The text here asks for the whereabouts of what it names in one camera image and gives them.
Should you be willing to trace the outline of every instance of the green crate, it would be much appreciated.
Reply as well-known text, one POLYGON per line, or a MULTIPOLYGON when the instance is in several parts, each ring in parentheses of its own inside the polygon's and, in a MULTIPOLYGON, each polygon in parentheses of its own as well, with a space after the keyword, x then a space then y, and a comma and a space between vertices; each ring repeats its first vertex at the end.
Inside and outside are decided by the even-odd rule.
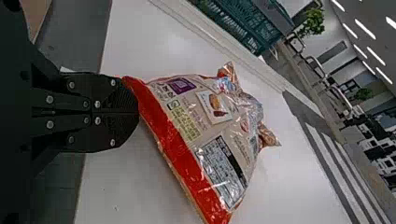
MULTIPOLYGON (((250 0, 189 1, 254 55, 261 55, 282 37, 279 30, 250 0)), ((269 0, 266 7, 275 8, 292 24, 286 10, 277 1, 269 0)))

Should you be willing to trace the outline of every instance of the green plant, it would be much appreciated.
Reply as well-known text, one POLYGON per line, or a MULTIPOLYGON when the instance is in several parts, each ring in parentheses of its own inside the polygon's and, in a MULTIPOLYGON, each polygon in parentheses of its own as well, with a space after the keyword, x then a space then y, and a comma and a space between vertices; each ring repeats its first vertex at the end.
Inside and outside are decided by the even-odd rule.
POLYGON ((373 97, 373 91, 369 89, 362 88, 356 92, 354 98, 356 100, 366 101, 373 97))
POLYGON ((324 32, 324 10, 311 8, 305 12, 306 20, 303 23, 303 27, 297 32, 300 38, 304 38, 310 35, 320 35, 324 32))

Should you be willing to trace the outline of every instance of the bolt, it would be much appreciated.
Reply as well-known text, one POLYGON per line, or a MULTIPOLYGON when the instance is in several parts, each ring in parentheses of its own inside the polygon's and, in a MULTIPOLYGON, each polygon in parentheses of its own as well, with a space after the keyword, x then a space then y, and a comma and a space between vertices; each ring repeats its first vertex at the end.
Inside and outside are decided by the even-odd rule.
POLYGON ((48 95, 47 96, 47 99, 46 99, 46 102, 47 102, 47 104, 52 104, 53 103, 53 97, 51 96, 51 95, 48 95))
POLYGON ((95 119, 95 124, 96 124, 96 125, 99 125, 101 121, 102 121, 102 120, 101 120, 99 117, 96 117, 96 119, 95 119))
POLYGON ((48 129, 52 129, 53 126, 54 126, 54 124, 53 124, 53 121, 52 121, 52 120, 47 121, 47 128, 48 128, 48 129))
POLYGON ((90 118, 87 117, 84 119, 84 123, 88 124, 89 122, 90 122, 90 118))
POLYGON ((95 101, 95 107, 99 108, 100 107, 100 102, 99 101, 95 101))
POLYGON ((70 136, 69 139, 67 140, 69 142, 69 144, 73 144, 74 143, 74 137, 70 136))
POLYGON ((69 82, 69 88, 71 89, 71 90, 73 90, 74 88, 76 87, 76 83, 74 83, 74 82, 69 82))

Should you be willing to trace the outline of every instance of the orange bag bottom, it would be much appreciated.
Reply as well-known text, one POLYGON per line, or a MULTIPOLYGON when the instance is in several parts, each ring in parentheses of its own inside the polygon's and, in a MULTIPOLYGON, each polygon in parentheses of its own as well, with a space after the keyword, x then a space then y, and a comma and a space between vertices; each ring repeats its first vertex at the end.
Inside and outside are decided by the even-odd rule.
POLYGON ((202 219, 208 224, 228 223, 232 213, 221 205, 218 194, 203 177, 202 168, 149 88, 133 77, 124 77, 122 81, 134 91, 140 115, 157 137, 164 157, 202 219))

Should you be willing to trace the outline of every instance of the plastic bag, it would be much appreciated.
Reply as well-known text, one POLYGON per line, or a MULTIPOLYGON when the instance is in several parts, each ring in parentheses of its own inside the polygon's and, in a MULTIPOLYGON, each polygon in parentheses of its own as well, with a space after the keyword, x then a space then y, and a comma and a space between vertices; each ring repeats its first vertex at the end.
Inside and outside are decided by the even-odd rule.
POLYGON ((257 155, 279 146, 262 123, 262 105, 243 92, 233 65, 224 65, 216 77, 122 80, 134 91, 141 116, 203 221, 228 223, 257 155))

